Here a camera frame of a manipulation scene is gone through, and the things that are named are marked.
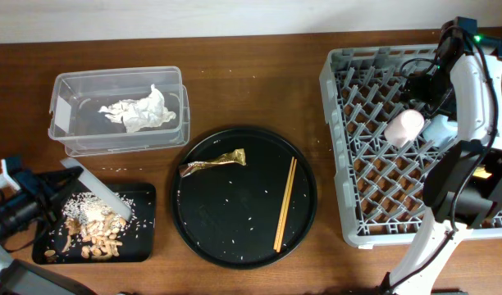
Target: pink object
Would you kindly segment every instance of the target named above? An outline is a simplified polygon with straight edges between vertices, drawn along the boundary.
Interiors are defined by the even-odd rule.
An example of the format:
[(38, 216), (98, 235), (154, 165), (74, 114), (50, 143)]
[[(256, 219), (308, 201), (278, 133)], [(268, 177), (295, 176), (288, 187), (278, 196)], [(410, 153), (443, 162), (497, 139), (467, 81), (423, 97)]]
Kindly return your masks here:
[(415, 110), (406, 110), (396, 116), (384, 130), (388, 143), (401, 148), (414, 140), (424, 126), (424, 117)]

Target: black rectangular tray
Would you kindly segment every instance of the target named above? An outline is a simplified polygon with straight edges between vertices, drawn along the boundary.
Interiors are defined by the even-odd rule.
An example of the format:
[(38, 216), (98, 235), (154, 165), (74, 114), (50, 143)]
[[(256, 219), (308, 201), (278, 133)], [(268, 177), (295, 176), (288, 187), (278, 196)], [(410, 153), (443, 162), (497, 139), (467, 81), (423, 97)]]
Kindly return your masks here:
[[(108, 184), (107, 185), (114, 193), (119, 193), (120, 196), (133, 199), (132, 209), (135, 210), (136, 218), (131, 219), (130, 227), (123, 232), (116, 240), (123, 242), (122, 246), (118, 247), (120, 256), (113, 256), (111, 259), (104, 262), (141, 262), (151, 256), (153, 251), (155, 208), (156, 208), (156, 189), (152, 184)], [(89, 190), (82, 184), (76, 188), (75, 193), (87, 193)], [(67, 252), (62, 253), (62, 249), (67, 240), (67, 229), (64, 225), (65, 219), (59, 223), (55, 229), (50, 229), (39, 241), (34, 244), (32, 250), (32, 260), (40, 265), (43, 264), (69, 264), (69, 263), (94, 263), (92, 259), (84, 259), (81, 256), (81, 248), (84, 245), (92, 245), (91, 242), (77, 242), (73, 236), (72, 244)], [(36, 234), (41, 233), (43, 226), (38, 225)], [(58, 258), (54, 262), (47, 262), (44, 255), (45, 251), (52, 249), (56, 251)]]

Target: plastic bin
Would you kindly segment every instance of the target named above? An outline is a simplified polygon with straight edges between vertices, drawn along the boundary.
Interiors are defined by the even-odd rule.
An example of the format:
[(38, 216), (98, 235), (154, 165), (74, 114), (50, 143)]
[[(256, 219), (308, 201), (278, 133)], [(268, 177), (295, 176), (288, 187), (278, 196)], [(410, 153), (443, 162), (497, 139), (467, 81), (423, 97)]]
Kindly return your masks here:
[[(146, 98), (151, 84), (162, 92), (165, 107), (176, 118), (155, 128), (126, 133), (112, 123), (101, 106), (122, 99)], [(184, 146), (189, 142), (189, 102), (175, 66), (90, 70), (56, 78), (48, 136), (65, 145), (67, 155), (82, 157)]]
[[(432, 59), (436, 44), (381, 48), (343, 48), (329, 52), (320, 86), (335, 154), (335, 190), (344, 240), (353, 247), (410, 243), (425, 205), (422, 186), (428, 171), (454, 141), (433, 146), (421, 135), (396, 148), (383, 131), (407, 107), (399, 102), (403, 62)], [(408, 71), (430, 64), (412, 62)], [(424, 129), (430, 121), (425, 122)], [(502, 238), (502, 210), (472, 232), (470, 239)]]

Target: white wall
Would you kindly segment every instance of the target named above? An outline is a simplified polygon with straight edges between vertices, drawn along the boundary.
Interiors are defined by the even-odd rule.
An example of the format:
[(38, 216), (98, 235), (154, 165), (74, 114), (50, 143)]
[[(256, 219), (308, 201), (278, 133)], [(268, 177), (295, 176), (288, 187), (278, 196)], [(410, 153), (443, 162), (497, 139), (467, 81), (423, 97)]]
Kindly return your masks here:
[(0, 43), (502, 26), (502, 0), (0, 0)]

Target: pair of chopsticks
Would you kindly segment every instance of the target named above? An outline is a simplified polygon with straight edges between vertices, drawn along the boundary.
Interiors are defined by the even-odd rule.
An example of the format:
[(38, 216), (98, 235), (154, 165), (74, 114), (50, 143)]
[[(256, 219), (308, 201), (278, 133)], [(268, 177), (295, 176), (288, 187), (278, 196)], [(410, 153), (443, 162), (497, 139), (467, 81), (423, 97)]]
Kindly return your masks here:
[(297, 167), (297, 159), (291, 157), (290, 172), (287, 175), (287, 183), (285, 184), (284, 199), (282, 200), (281, 215), (278, 219), (278, 227), (276, 228), (275, 245), (273, 249), (276, 252), (281, 251), (282, 239), (284, 238), (285, 218), (287, 210), (290, 207), (291, 189), (293, 188), (294, 170)]

